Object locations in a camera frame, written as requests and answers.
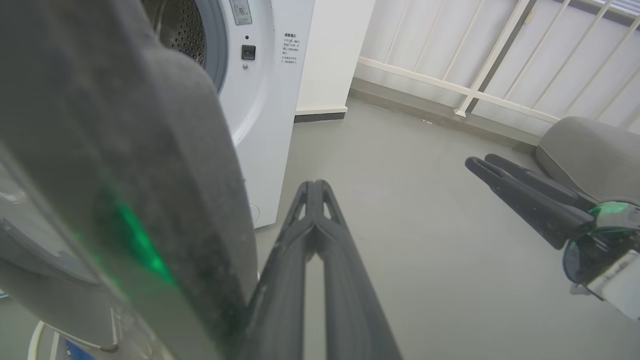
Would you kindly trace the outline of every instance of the green led indicator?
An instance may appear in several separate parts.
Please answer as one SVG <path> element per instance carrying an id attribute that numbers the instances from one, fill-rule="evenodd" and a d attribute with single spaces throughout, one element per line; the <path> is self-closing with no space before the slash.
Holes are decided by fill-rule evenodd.
<path id="1" fill-rule="evenodd" d="M 609 201 L 603 202 L 589 211 L 593 216 L 617 214 L 625 211 L 629 207 L 626 202 Z"/>
<path id="2" fill-rule="evenodd" d="M 160 254 L 158 254 L 145 228 L 138 218 L 136 218 L 133 211 L 123 204 L 118 205 L 118 211 L 133 233 L 130 245 L 138 261 L 140 261 L 147 270 L 160 275 L 165 282 L 175 284 L 169 268 L 160 257 Z"/>

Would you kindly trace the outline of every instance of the control panel label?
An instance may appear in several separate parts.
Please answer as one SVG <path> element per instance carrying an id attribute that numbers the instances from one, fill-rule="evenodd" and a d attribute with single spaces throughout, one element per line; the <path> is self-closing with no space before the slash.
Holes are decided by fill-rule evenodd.
<path id="1" fill-rule="evenodd" d="M 236 25 L 251 24 L 251 11 L 248 0 L 229 0 Z"/>
<path id="2" fill-rule="evenodd" d="M 300 40 L 296 34 L 285 33 L 282 40 L 282 55 L 280 62 L 285 64 L 298 63 L 300 53 Z"/>

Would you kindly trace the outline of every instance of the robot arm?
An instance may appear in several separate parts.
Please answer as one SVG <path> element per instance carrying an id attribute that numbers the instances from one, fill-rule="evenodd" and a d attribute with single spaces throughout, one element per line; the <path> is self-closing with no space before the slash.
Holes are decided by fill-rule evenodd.
<path id="1" fill-rule="evenodd" d="M 553 248 L 564 247 L 569 280 L 640 321 L 640 206 L 598 203 L 495 154 L 465 165 Z"/>

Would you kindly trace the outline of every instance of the concrete floor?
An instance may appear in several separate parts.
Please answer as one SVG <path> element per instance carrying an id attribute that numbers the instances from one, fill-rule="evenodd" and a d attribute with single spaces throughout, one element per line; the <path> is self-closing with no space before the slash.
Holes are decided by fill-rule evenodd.
<path id="1" fill-rule="evenodd" d="M 464 167 L 528 156 L 349 100 L 344 120 L 294 125 L 278 223 L 305 180 L 327 180 L 405 359 L 638 359 L 640 326 L 570 295 L 554 250 Z M 307 268 L 305 359 L 324 359 L 322 264 Z"/>

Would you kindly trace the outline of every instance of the white washing machine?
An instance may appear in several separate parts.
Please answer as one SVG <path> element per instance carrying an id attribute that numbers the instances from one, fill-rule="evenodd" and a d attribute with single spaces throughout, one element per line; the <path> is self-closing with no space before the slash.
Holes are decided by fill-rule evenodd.
<path id="1" fill-rule="evenodd" d="M 160 41 L 218 88 L 254 227 L 275 222 L 314 0 L 143 2 Z"/>

